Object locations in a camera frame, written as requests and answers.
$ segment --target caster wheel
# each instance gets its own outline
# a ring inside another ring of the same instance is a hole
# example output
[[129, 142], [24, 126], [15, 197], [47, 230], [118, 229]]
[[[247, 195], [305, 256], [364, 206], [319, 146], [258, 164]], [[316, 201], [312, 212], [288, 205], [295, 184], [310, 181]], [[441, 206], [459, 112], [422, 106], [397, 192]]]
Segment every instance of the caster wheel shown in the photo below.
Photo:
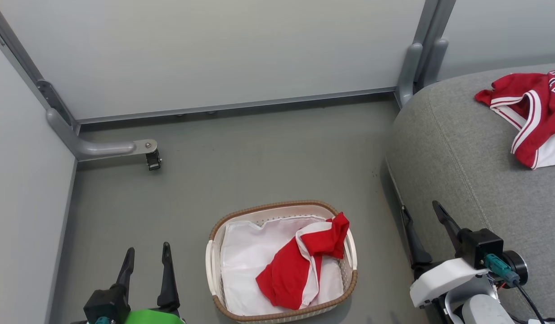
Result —
[[162, 158], [159, 156], [159, 150], [146, 154], [145, 158], [147, 159], [147, 166], [150, 171], [162, 167]]

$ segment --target laundry basket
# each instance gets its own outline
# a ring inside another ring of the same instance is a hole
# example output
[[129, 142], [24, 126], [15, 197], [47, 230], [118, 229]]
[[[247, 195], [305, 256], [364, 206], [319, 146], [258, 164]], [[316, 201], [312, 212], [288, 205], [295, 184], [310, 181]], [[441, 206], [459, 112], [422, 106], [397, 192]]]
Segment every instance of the laundry basket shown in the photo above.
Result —
[[338, 214], [335, 208], [330, 205], [313, 200], [289, 201], [272, 203], [259, 207], [236, 211], [223, 217], [209, 235], [209, 242], [205, 252], [205, 267], [207, 271], [207, 281], [209, 291], [212, 294], [213, 302], [217, 308], [228, 318], [241, 323], [285, 323], [292, 320], [301, 320], [332, 310], [335, 306], [342, 303], [351, 295], [357, 283], [357, 253], [351, 231], [347, 231], [343, 253], [343, 260], [339, 260], [339, 268], [343, 281], [343, 295], [327, 303], [318, 304], [308, 308], [295, 311], [282, 312], [278, 314], [267, 314], [257, 316], [242, 316], [230, 312], [226, 308], [226, 298], [223, 290], [223, 280], [221, 278], [221, 246], [226, 233], [226, 225], [236, 221], [252, 221], [257, 225], [263, 225], [267, 220], [286, 218], [292, 216], [315, 215], [330, 219]]

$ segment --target red jersey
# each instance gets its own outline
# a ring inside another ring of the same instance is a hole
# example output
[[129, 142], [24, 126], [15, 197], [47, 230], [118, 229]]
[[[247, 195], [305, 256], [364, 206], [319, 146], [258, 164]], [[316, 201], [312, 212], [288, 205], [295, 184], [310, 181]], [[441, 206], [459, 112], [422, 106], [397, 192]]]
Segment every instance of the red jersey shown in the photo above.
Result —
[[475, 100], [519, 130], [511, 153], [532, 169], [555, 165], [555, 71], [510, 74], [492, 86]]

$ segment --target white cloth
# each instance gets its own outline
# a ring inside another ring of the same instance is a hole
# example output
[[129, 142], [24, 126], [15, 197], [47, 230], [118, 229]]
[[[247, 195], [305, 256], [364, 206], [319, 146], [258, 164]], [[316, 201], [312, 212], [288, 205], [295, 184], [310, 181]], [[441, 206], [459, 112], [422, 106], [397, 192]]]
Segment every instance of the white cloth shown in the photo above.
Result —
[[[294, 216], [269, 220], [258, 226], [250, 221], [226, 225], [221, 245], [221, 278], [227, 309], [236, 315], [267, 315], [290, 311], [271, 305], [255, 277], [298, 230], [324, 222], [317, 216]], [[310, 306], [326, 303], [343, 295], [341, 271], [335, 258], [323, 257], [319, 293]]]

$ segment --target gray floor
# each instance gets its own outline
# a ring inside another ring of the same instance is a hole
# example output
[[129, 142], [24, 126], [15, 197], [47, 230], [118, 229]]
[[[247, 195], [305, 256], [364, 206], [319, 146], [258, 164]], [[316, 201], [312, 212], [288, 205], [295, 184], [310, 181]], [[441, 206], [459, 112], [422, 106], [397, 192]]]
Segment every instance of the gray floor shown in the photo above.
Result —
[[230, 212], [298, 199], [345, 212], [359, 271], [351, 299], [298, 323], [427, 323], [409, 299], [412, 275], [392, 214], [394, 197], [380, 177], [394, 100], [269, 111], [169, 117], [82, 133], [96, 141], [153, 138], [164, 160], [154, 172], [143, 157], [80, 164], [52, 323], [83, 320], [84, 303], [115, 281], [130, 246], [131, 307], [154, 307], [164, 241], [172, 247], [182, 316], [189, 324], [232, 323], [217, 311], [207, 285], [211, 229]]

